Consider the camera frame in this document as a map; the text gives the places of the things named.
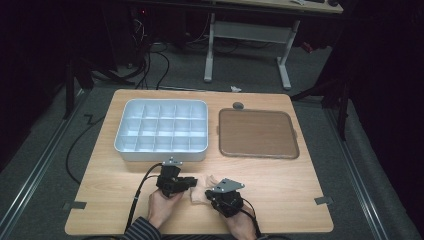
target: sleeve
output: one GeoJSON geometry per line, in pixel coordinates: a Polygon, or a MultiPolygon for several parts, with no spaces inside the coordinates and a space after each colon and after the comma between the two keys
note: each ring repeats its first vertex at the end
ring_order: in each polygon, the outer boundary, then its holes
{"type": "Polygon", "coordinates": [[[146,219],[139,217],[125,232],[125,240],[160,240],[161,234],[146,219]]]}

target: brown rectangular tray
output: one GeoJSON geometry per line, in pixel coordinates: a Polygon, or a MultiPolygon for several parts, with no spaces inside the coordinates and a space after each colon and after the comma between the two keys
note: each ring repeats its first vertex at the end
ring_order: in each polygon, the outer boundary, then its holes
{"type": "Polygon", "coordinates": [[[281,111],[222,109],[219,149],[231,157],[299,157],[291,118],[281,111]]]}

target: hand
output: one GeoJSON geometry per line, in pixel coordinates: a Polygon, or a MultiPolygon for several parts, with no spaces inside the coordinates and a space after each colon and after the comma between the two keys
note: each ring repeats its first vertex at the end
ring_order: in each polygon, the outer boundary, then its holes
{"type": "MultiPolygon", "coordinates": [[[[242,209],[254,216],[253,210],[247,206],[242,209]]],[[[254,240],[256,239],[256,229],[252,219],[243,212],[238,212],[236,215],[226,218],[220,214],[224,222],[227,224],[231,234],[238,240],[254,240]]]]}
{"type": "Polygon", "coordinates": [[[171,216],[174,206],[183,197],[184,192],[175,194],[171,198],[163,195],[160,189],[154,191],[149,197],[149,215],[147,220],[159,229],[171,216]]]}

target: desk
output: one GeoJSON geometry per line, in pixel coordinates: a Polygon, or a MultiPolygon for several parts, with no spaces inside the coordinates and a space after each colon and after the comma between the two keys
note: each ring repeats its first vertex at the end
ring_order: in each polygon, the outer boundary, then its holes
{"type": "MultiPolygon", "coordinates": [[[[325,3],[305,2],[305,5],[300,5],[298,3],[291,2],[290,0],[216,0],[216,2],[294,9],[300,11],[314,11],[320,13],[341,14],[343,12],[343,8],[340,5],[332,7],[327,3],[327,1],[325,3]]],[[[224,37],[284,44],[281,56],[277,58],[277,65],[284,89],[290,90],[291,84],[287,74],[286,61],[294,38],[296,37],[299,24],[299,20],[295,20],[292,27],[271,27],[227,21],[215,21],[215,14],[212,14],[209,28],[209,48],[205,64],[205,82],[212,81],[214,38],[224,37]]]]}
{"type": "MultiPolygon", "coordinates": [[[[246,185],[242,197],[254,206],[263,233],[330,232],[333,222],[325,204],[315,198],[323,193],[289,96],[283,94],[118,90],[88,163],[75,201],[86,202],[85,209],[72,209],[65,231],[70,235],[122,234],[135,191],[153,162],[127,162],[114,149],[114,139],[123,109],[134,98],[200,99],[207,103],[209,147],[205,160],[186,162],[180,176],[203,174],[224,177],[246,185]],[[297,133],[300,156],[295,160],[231,158],[218,148],[218,113],[242,102],[246,109],[287,112],[297,133]]],[[[134,216],[146,216],[148,196],[156,180],[147,180],[141,190],[134,216]]],[[[228,233],[212,206],[194,205],[186,192],[174,214],[163,225],[164,234],[228,233]]]]}

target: tray compartment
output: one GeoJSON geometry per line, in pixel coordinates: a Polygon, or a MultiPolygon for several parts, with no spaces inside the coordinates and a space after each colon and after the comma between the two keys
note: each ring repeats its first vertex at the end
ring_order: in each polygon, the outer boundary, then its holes
{"type": "Polygon", "coordinates": [[[128,161],[201,161],[207,147],[208,108],[200,100],[130,100],[115,139],[128,161]]]}

